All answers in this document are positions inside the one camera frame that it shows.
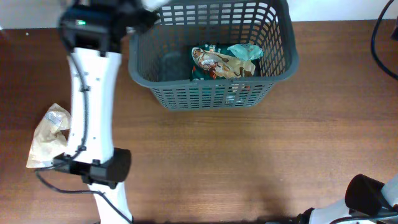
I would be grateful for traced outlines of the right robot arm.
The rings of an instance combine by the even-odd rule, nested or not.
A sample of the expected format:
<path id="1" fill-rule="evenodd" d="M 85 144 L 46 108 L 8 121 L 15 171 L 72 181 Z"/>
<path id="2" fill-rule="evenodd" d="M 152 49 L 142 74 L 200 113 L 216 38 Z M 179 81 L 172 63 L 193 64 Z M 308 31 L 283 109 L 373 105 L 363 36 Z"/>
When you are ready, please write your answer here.
<path id="1" fill-rule="evenodd" d="M 345 197 L 324 208 L 309 208 L 294 224 L 397 224 L 397 176 L 387 183 L 358 174 Z"/>

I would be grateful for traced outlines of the beige powder pouch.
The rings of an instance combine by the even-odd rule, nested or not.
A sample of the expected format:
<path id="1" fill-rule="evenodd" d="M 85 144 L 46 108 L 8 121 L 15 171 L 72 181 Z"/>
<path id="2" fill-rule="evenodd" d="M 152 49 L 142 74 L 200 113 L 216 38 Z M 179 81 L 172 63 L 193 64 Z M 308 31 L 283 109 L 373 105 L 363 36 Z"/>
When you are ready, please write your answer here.
<path id="1" fill-rule="evenodd" d="M 47 110 L 34 131 L 28 169 L 49 167 L 55 156 L 66 151 L 67 139 L 63 132 L 70 129 L 70 121 L 70 113 L 56 103 Z"/>

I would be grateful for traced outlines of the green Nescafe coffee bag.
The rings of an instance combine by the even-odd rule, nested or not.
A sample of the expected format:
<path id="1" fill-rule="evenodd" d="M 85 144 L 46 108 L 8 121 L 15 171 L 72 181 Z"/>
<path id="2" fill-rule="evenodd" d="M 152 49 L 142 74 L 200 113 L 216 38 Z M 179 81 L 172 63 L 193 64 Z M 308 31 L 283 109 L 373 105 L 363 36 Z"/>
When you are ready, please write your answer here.
<path id="1" fill-rule="evenodd" d="M 204 44 L 193 47 L 190 55 L 192 80 L 223 80 L 257 76 L 264 52 L 254 44 Z"/>

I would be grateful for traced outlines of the beige brown snack pouch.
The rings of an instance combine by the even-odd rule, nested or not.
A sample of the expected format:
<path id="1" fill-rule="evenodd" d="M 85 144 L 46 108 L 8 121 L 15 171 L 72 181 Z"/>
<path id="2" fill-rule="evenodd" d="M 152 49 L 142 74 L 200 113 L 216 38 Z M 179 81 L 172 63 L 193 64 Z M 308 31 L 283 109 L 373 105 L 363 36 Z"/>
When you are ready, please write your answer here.
<path id="1" fill-rule="evenodd" d="M 251 61 L 199 47 L 192 48 L 192 62 L 192 80 L 239 79 L 253 77 L 256 71 Z"/>

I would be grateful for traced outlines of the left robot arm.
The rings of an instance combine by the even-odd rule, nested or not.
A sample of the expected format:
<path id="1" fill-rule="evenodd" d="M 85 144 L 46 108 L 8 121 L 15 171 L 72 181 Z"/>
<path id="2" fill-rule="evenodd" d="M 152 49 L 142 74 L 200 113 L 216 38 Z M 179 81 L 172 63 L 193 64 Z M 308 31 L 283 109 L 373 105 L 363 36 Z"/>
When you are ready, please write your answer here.
<path id="1" fill-rule="evenodd" d="M 80 176 L 96 201 L 101 223 L 132 223 L 125 191 L 131 153 L 114 147 L 113 100 L 121 41 L 144 33 L 157 20 L 140 1 L 74 1 L 58 22 L 70 66 L 71 125 L 67 150 L 52 169 Z"/>

